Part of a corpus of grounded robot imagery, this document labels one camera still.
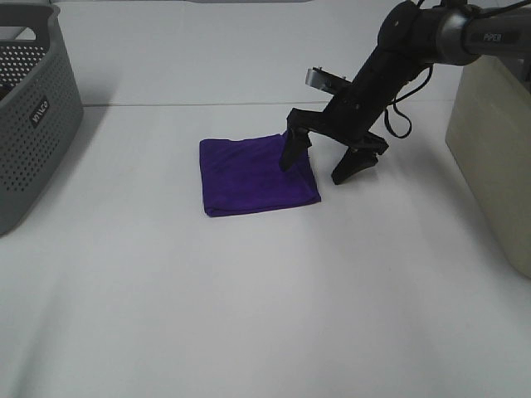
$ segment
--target purple cloth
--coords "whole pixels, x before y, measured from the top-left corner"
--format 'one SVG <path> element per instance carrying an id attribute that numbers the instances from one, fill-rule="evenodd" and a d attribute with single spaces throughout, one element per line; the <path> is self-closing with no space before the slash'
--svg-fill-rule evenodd
<path id="1" fill-rule="evenodd" d="M 205 139 L 199 144 L 202 198 L 210 217 L 251 214 L 321 201 L 308 154 L 293 167 L 279 167 L 284 137 L 231 141 Z"/>

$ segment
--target folded purple towel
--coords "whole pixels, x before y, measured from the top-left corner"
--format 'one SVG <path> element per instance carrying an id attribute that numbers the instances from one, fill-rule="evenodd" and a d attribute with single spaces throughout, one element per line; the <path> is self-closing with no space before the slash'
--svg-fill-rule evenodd
<path id="1" fill-rule="evenodd" d="M 285 138 L 231 141 L 205 139 L 199 144 L 202 197 L 210 217 L 251 214 L 321 201 L 308 154 L 287 172 L 279 167 Z"/>

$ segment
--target laundry basket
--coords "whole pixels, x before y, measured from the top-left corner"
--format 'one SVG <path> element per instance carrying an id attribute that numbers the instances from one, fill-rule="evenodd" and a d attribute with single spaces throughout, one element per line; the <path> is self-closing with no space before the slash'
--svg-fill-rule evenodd
<path id="1" fill-rule="evenodd" d="M 79 128 L 83 108 L 59 28 L 59 8 L 0 4 L 0 26 L 35 40 L 0 41 L 0 235 L 24 217 Z"/>

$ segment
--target white table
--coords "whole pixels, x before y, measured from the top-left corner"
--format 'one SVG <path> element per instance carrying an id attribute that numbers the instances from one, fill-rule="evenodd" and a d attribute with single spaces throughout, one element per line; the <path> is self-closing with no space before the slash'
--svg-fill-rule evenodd
<path id="1" fill-rule="evenodd" d="M 375 2 L 359 3 L 367 11 L 352 17 L 358 21 L 385 14 Z M 352 32 L 349 3 L 327 4 L 309 8 L 328 14 L 315 13 L 321 18 L 304 35 Z M 299 6 L 276 13 L 280 5 L 247 5 L 238 12 L 260 11 L 246 26 L 252 36 L 252 27 L 264 29 L 263 12 L 294 21 L 297 12 L 286 10 Z M 246 22 L 230 19 L 240 10 L 234 5 L 156 3 L 151 18 L 158 29 L 150 32 L 170 36 L 169 10 L 187 10 L 186 25 L 194 12 L 212 20 L 210 7 L 218 7 L 220 21 L 232 21 L 220 35 L 237 38 L 233 24 Z M 423 101 L 406 104 L 414 134 L 404 142 L 389 139 L 378 167 L 341 187 L 329 174 L 343 147 L 312 136 L 319 204 L 209 219 L 198 142 L 281 133 L 296 104 L 263 103 L 321 101 L 302 84 L 305 67 L 328 60 L 340 73 L 343 66 L 355 69 L 354 55 L 314 42 L 293 59 L 269 52 L 261 60 L 276 56 L 268 66 L 284 74 L 253 80 L 266 68 L 251 73 L 249 66 L 262 61 L 244 37 L 238 51 L 252 56 L 241 63 L 223 60 L 228 47 L 214 46 L 225 85 L 210 74 L 207 85 L 183 78 L 184 70 L 196 76 L 208 68 L 202 61 L 135 91 L 135 81 L 153 77 L 145 66 L 167 54 L 168 46 L 149 47 L 143 66 L 124 57 L 134 54 L 121 41 L 132 32 L 129 24 L 149 8 L 61 8 L 85 102 L 149 106 L 87 107 L 41 200 L 0 240 L 0 396 L 529 397 L 529 280 L 503 257 L 444 144 L 452 98 L 428 91 Z M 94 18 L 100 29 L 86 21 Z M 92 55 L 111 22 L 124 35 L 107 43 L 105 54 L 114 46 L 122 56 L 97 60 Z M 285 33 L 285 41 L 304 42 Z M 85 53 L 72 50 L 81 40 Z M 196 46 L 181 41 L 184 58 L 194 48 L 201 58 L 198 49 L 208 40 L 211 34 L 189 36 Z M 173 67 L 161 65 L 158 76 L 169 76 Z M 241 85 L 228 85 L 238 75 Z M 153 106 L 162 103 L 174 105 Z M 191 103 L 221 104 L 176 106 Z M 380 122 L 373 131 L 385 135 Z"/>

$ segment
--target robotic arm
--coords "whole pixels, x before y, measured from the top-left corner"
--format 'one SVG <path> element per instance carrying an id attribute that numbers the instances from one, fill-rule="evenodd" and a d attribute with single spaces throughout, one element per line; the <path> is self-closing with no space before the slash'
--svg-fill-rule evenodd
<path id="1" fill-rule="evenodd" d="M 434 64 L 464 66 L 481 55 L 531 61 L 531 9 L 519 9 L 531 1 L 487 10 L 469 6 L 466 0 L 443 0 L 431 9 L 421 9 L 423 2 L 405 1 L 391 11 L 378 33 L 376 49 L 352 82 L 321 69 L 309 70 L 306 83 L 334 97 L 323 112 L 291 111 L 282 170 L 311 146 L 309 132 L 320 133 L 348 147 L 332 173 L 334 182 L 341 184 L 375 166 L 377 155 L 387 150 L 386 141 L 368 130 L 385 112 L 387 129 L 396 136 L 387 107 L 392 105 L 398 112 L 396 103 L 424 84 L 401 98 L 398 93 L 424 70 L 429 70 L 429 79 Z"/>

